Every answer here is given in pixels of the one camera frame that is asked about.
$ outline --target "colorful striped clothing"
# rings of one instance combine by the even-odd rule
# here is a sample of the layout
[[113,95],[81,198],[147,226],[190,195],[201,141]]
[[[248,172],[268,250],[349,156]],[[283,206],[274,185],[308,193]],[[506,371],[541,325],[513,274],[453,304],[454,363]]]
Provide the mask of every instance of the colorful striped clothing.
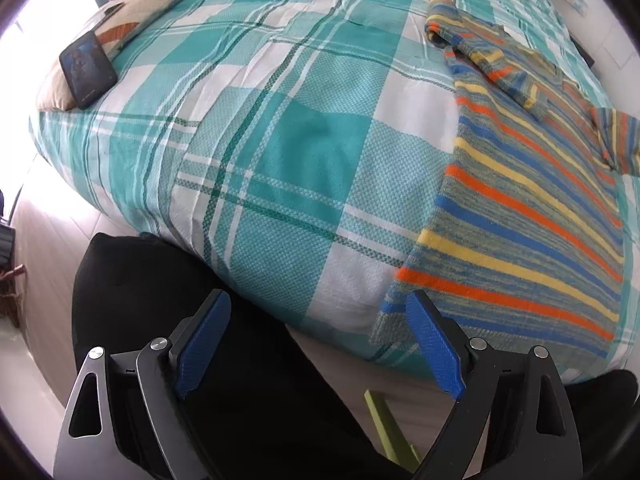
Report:
[[454,78],[458,136],[372,340],[413,339],[404,299],[422,288],[496,348],[542,343],[561,369],[601,370],[625,261],[614,172],[640,173],[638,122],[594,108],[557,66],[452,0],[431,0],[428,15]]

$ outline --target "metal screw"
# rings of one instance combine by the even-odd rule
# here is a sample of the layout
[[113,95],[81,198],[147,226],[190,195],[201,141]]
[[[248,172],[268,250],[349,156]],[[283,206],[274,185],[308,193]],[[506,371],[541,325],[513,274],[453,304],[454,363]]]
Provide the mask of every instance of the metal screw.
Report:
[[89,350],[89,359],[98,359],[104,354],[104,348],[101,346],[94,346]]
[[151,342],[151,349],[152,350],[163,350],[166,348],[167,344],[169,342],[166,340],[165,337],[156,337],[152,342]]
[[536,346],[533,349],[533,353],[535,355],[537,355],[540,359],[545,359],[545,358],[549,357],[549,350],[547,350],[543,346]]
[[469,344],[474,350],[484,350],[486,348],[486,341],[481,337],[472,337],[469,340]]

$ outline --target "phone screen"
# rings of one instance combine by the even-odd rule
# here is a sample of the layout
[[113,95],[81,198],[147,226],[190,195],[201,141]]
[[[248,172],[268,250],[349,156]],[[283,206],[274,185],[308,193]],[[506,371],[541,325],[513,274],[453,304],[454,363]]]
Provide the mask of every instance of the phone screen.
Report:
[[60,65],[78,108],[86,108],[116,84],[118,76],[89,31],[60,54]]

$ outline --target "wooden floor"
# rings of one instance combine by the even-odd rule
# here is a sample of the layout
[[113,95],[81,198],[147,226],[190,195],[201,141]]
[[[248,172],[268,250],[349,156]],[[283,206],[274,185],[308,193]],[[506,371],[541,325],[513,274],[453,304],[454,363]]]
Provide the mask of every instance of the wooden floor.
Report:
[[[27,343],[53,392],[65,403],[76,376],[70,320],[78,265],[97,232],[134,232],[96,211],[40,157],[28,174],[13,225],[17,261],[28,270],[21,282]],[[364,401],[366,389],[385,395],[407,439],[426,453],[452,407],[435,383],[363,362],[299,333],[294,337],[378,449],[382,446]],[[469,472],[478,470],[478,455]]]

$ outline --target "black pants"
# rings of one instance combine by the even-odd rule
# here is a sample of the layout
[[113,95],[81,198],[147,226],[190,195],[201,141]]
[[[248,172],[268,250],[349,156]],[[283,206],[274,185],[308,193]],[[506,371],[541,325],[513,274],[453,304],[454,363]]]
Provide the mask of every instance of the black pants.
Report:
[[225,479],[411,477],[375,450],[281,322],[155,237],[92,240],[74,286],[78,368],[93,346],[115,354],[168,336],[213,288],[231,295],[231,321],[183,409]]

